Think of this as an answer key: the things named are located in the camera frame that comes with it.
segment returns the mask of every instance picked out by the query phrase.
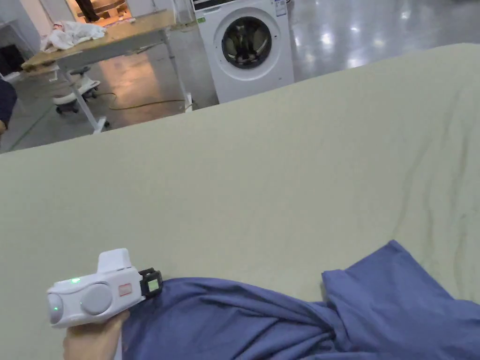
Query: white handheld device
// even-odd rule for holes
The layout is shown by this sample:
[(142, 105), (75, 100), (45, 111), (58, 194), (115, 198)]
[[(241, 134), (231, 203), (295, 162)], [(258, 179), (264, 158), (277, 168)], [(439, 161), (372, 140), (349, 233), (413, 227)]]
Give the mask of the white handheld device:
[[(50, 323), (65, 328), (102, 323), (162, 291), (153, 268), (138, 272), (127, 249), (103, 252), (96, 274), (56, 282), (47, 291)], [(115, 360), (121, 360), (121, 336)]]

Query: person's leg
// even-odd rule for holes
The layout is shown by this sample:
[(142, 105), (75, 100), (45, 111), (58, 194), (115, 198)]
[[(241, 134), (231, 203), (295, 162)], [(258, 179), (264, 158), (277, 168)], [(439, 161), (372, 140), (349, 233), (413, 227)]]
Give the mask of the person's leg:
[(95, 13), (95, 9), (92, 5), (92, 2), (90, 0), (75, 0), (80, 7), (80, 10), (85, 15), (85, 19), (89, 23), (93, 23), (95, 21), (100, 20), (100, 17)]
[(8, 129), (13, 108), (17, 102), (17, 92), (12, 84), (0, 80), (0, 136)]

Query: washing machine porthole glass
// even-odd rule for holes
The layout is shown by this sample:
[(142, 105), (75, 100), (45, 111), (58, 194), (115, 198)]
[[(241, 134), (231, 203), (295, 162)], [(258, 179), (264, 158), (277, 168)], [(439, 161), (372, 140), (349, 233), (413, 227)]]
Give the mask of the washing machine porthole glass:
[(240, 69), (260, 66), (272, 50), (272, 34), (260, 19), (246, 16), (236, 19), (222, 39), (225, 59)]

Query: bed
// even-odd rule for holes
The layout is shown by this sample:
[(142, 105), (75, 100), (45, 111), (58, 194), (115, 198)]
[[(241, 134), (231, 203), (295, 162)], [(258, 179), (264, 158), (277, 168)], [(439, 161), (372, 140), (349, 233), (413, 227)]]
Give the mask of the bed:
[(436, 48), (1, 155), (4, 357), (59, 358), (45, 291), (121, 247), (314, 301), (322, 271), (396, 239), (480, 302), (478, 73), (480, 46)]

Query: sticker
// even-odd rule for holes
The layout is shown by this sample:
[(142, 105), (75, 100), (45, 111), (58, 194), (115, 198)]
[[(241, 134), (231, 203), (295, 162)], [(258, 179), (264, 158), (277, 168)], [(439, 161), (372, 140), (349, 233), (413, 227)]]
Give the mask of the sticker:
[(119, 295), (120, 297), (131, 294), (132, 293), (132, 285), (125, 284), (119, 286)]
[(275, 0), (276, 16), (283, 16), (287, 14), (286, 0)]

